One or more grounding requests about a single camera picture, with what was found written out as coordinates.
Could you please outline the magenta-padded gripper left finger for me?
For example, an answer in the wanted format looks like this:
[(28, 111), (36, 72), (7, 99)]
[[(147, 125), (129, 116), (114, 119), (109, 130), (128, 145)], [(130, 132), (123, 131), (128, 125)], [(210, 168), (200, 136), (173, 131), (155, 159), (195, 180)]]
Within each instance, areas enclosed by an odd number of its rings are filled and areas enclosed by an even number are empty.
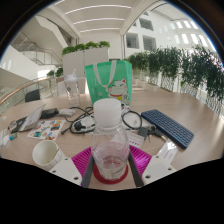
[(91, 148), (87, 148), (72, 158), (63, 158), (50, 170), (50, 173), (76, 185), (88, 188), (93, 167), (94, 159), (91, 155)]

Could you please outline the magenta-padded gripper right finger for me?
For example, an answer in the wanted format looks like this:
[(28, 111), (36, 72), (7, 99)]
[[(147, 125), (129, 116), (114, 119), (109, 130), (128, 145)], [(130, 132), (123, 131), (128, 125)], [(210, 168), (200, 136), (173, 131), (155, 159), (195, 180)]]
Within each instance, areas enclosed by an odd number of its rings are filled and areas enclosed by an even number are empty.
[(137, 187), (150, 184), (176, 171), (160, 156), (151, 156), (134, 146), (130, 147), (128, 161)]

